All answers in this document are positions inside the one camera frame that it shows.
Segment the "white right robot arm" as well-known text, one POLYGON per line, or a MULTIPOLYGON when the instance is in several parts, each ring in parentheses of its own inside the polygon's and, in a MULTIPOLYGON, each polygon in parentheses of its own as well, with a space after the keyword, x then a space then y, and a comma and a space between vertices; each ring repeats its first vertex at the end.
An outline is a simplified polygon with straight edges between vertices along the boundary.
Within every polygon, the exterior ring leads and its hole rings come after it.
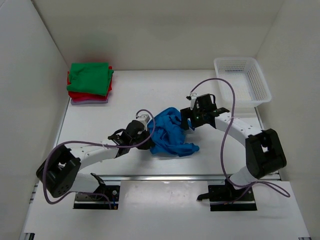
POLYGON ((212 94, 190 93, 186 98, 190 101, 190 106, 180 111, 183 129, 208 124, 224 132, 223 141, 230 136, 245 148, 245 166, 226 179, 230 184, 224 187, 224 195, 229 200, 236 200, 242 195, 243 188, 287 165, 275 130, 254 127, 234 117, 232 111, 224 107, 218 108, 212 94))

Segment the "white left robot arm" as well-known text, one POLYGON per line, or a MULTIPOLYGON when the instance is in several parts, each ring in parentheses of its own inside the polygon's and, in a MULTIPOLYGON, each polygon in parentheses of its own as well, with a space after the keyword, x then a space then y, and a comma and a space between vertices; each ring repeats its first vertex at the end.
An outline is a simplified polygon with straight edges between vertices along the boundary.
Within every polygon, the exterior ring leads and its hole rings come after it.
POLYGON ((69 192, 89 194, 93 199, 104 197, 107 186, 96 173, 81 170, 116 159, 130 149, 149 150, 154 147, 150 137, 147 114, 136 117, 125 129, 119 129, 97 144, 82 142, 80 147, 58 145, 36 171, 46 197, 63 198, 69 192))

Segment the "blue t-shirt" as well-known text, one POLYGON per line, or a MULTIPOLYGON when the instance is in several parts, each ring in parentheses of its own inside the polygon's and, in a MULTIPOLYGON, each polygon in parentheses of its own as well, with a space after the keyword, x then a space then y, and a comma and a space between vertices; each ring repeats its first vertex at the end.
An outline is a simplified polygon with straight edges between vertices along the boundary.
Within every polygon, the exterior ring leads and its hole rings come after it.
POLYGON ((194 143, 187 143, 185 130, 181 128, 181 113, 175 107, 169 107, 154 117, 151 139, 155 147, 150 149, 153 155, 190 156, 200 150, 194 143))

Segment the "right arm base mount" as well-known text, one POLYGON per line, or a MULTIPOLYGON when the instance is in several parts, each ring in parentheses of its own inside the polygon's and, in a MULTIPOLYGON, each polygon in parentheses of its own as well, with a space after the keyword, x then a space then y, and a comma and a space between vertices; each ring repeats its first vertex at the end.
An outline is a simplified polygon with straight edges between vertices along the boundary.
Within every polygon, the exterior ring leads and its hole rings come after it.
POLYGON ((208 192, 200 194, 196 200, 209 200, 211 212, 247 212, 258 210, 251 187, 234 189, 228 182, 208 185, 208 192))

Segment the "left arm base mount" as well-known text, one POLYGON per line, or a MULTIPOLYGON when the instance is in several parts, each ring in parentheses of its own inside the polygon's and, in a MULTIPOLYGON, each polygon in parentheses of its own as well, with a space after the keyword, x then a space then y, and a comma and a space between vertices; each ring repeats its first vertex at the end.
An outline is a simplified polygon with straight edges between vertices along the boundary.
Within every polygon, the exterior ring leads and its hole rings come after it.
POLYGON ((100 195, 87 195, 77 193, 73 202, 75 210, 118 210, 121 182, 105 181, 105 189, 101 192, 109 199, 100 195))

